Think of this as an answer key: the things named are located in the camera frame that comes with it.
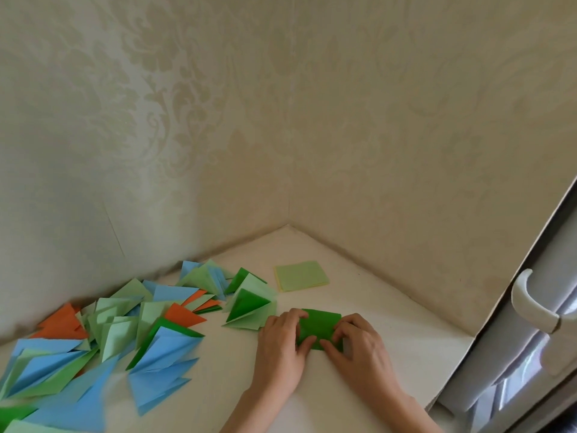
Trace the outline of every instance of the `wall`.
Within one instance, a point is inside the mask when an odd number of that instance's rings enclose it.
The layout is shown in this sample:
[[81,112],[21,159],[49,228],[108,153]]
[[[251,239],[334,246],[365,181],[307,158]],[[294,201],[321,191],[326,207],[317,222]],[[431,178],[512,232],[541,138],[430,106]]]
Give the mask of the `wall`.
[[0,0],[0,339],[287,223],[287,3]]
[[577,170],[577,1],[295,18],[291,221],[475,334]]

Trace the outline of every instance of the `white table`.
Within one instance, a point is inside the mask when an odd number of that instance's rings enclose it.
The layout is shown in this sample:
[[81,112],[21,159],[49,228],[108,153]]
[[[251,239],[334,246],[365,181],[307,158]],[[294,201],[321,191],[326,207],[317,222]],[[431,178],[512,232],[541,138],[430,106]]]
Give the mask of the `white table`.
[[[235,272],[244,267],[276,287],[273,266],[317,260],[331,283],[278,296],[278,313],[292,307],[316,308],[347,315],[360,313],[385,340],[403,388],[423,406],[441,391],[472,343],[472,337],[441,320],[400,291],[321,245],[306,234],[284,227],[213,258]],[[178,272],[161,284],[175,284]],[[107,431],[151,433],[218,432],[241,393],[250,384],[257,335],[223,328],[226,314],[204,315],[195,327],[206,335],[192,378],[168,400],[139,417],[124,369],[124,358],[105,390]],[[4,368],[13,343],[0,348]],[[270,432],[382,432],[383,426],[350,393],[323,352],[312,351],[296,393]]]

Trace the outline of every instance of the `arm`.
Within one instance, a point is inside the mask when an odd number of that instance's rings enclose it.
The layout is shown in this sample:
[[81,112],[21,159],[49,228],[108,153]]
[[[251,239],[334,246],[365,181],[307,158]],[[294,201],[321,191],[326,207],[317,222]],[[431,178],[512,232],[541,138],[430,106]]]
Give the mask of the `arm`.
[[327,356],[351,389],[373,413],[396,433],[441,433],[441,429],[411,396],[401,389],[379,334],[360,315],[343,317],[335,327],[333,342],[350,339],[352,358],[321,340]]
[[264,433],[301,380],[305,360],[316,337],[296,346],[298,322],[308,318],[303,310],[291,309],[270,316],[258,332],[255,372],[249,389],[220,433]]

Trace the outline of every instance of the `wallpaper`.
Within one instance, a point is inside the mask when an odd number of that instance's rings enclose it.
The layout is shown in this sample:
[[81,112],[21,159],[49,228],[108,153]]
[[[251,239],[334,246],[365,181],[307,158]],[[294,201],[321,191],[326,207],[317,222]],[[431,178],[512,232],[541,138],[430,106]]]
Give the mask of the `wallpaper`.
[[298,0],[291,221],[475,334],[577,171],[577,0]]
[[287,0],[0,0],[0,339],[287,223]]

